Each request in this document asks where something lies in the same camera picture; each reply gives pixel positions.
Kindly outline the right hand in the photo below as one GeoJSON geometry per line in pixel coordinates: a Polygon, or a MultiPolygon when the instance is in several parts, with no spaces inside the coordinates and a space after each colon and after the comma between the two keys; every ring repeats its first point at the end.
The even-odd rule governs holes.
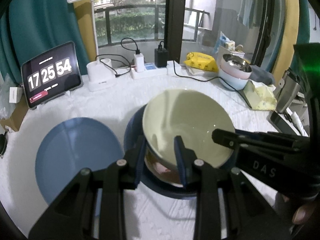
{"type": "Polygon", "coordinates": [[[315,201],[297,206],[296,201],[291,201],[288,197],[277,192],[273,209],[285,223],[303,225],[311,218],[316,206],[315,201]]]}

